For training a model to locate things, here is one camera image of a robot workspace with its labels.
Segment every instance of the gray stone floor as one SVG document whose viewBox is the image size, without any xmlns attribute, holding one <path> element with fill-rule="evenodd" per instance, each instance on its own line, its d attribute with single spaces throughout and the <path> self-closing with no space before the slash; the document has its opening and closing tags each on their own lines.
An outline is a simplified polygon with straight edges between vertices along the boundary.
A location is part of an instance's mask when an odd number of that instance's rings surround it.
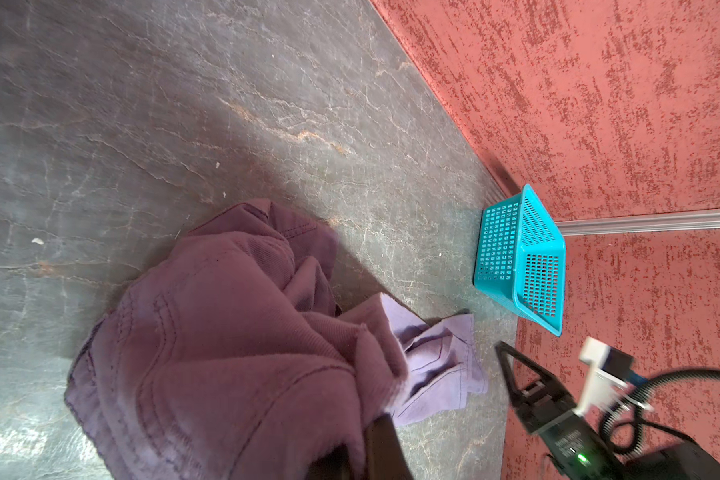
<svg viewBox="0 0 720 480">
<path fill-rule="evenodd" d="M 366 0 L 0 1 L 0 479 L 108 478 L 72 355 L 175 238 L 249 197 L 323 218 L 344 306 L 476 314 L 493 379 L 404 428 L 416 478 L 498 478 L 515 318 L 470 284 L 486 170 Z"/>
</svg>

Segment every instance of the crumpled fabric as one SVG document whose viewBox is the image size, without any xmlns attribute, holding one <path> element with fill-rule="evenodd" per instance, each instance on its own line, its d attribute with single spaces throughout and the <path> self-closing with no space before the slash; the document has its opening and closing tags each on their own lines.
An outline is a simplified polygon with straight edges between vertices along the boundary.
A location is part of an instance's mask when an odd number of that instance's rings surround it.
<svg viewBox="0 0 720 480">
<path fill-rule="evenodd" d="M 252 200 L 129 286 L 64 396 L 116 480 L 304 478 L 341 445 L 361 478 L 377 417 L 463 406 L 479 369 L 468 322 L 427 330 L 383 294 L 336 317 L 337 248 L 327 226 Z"/>
<path fill-rule="evenodd" d="M 389 319 L 405 351 L 410 378 L 406 399 L 392 412 L 396 426 L 420 422 L 443 410 L 465 408 L 468 393 L 488 391 L 488 379 L 474 348 L 471 314 L 455 315 L 430 327 L 399 308 L 404 312 Z"/>
</svg>

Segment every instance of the wall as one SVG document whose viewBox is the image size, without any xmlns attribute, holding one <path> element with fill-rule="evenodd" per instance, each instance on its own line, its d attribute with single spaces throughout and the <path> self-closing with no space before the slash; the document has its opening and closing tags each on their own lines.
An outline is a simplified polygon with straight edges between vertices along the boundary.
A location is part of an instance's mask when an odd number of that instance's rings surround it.
<svg viewBox="0 0 720 480">
<path fill-rule="evenodd" d="M 373 1 L 507 192 L 557 220 L 720 207 L 720 2 Z"/>
<path fill-rule="evenodd" d="M 532 183 L 557 220 L 720 207 L 720 2 L 373 1 L 505 193 Z M 520 320 L 517 345 L 576 396 L 589 335 L 644 373 L 720 367 L 720 230 L 567 248 L 562 337 Z M 720 385 L 656 403 L 720 460 Z M 509 414 L 502 478 L 544 453 Z"/>
<path fill-rule="evenodd" d="M 720 368 L 720 230 L 569 237 L 567 249 L 563 335 L 520 320 L 516 345 L 576 398 L 587 336 L 633 355 L 635 370 L 647 376 L 682 366 Z M 720 462 L 719 383 L 663 388 L 652 403 L 658 415 L 650 419 L 688 433 Z M 649 446 L 667 441 L 672 437 L 648 435 Z M 502 478 L 538 478 L 546 452 L 510 413 Z M 558 477 L 548 466 L 544 478 Z"/>
</svg>

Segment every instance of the lavender cloth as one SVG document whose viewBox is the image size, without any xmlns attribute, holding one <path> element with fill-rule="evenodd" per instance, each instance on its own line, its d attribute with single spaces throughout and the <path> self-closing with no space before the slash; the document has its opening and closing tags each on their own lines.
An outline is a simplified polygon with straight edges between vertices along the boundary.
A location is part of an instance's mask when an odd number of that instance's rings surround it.
<svg viewBox="0 0 720 480">
<path fill-rule="evenodd" d="M 452 316 L 429 327 L 392 299 L 384 301 L 389 303 L 387 310 L 394 312 L 389 321 L 410 371 L 406 400 L 392 412 L 396 426 L 420 422 L 443 410 L 465 408 L 469 392 L 488 391 L 488 380 L 474 350 L 471 314 Z"/>
<path fill-rule="evenodd" d="M 422 332 L 382 294 L 334 318 L 337 246 L 326 226 L 253 200 L 128 288 L 65 393 L 116 480 L 300 479 L 340 445 L 359 478 L 363 430 L 381 414 L 463 406 L 479 370 L 471 320 Z"/>
</svg>

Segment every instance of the teal plastic basket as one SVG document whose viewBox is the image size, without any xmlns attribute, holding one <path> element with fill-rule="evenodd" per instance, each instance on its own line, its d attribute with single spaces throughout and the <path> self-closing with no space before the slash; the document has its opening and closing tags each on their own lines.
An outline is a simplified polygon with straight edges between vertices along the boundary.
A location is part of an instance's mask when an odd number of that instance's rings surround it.
<svg viewBox="0 0 720 480">
<path fill-rule="evenodd" d="M 530 185 L 483 212 L 473 282 L 510 311 L 562 333 L 565 240 Z"/>
</svg>

